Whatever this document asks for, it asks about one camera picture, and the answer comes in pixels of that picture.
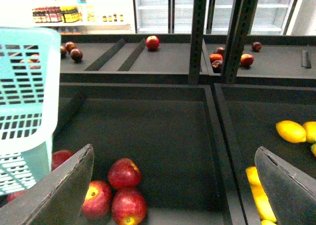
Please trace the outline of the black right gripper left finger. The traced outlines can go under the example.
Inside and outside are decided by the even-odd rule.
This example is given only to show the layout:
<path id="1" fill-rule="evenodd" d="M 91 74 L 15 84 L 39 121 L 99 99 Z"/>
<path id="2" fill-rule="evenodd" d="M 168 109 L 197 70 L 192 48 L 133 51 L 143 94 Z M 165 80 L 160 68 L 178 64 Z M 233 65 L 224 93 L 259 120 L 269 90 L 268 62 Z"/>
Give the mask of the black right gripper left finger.
<path id="1" fill-rule="evenodd" d="M 93 146 L 88 144 L 24 194 L 0 209 L 2 225 L 73 225 L 91 181 Z"/>

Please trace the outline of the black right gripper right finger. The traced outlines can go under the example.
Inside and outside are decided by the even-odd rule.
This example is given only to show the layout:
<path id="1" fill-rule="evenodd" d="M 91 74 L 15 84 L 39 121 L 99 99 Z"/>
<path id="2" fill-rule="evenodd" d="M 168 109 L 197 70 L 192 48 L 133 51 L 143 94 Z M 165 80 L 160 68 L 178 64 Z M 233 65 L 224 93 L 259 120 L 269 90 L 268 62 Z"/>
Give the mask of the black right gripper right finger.
<path id="1" fill-rule="evenodd" d="M 254 162 L 277 223 L 314 225 L 316 180 L 262 146 Z"/>

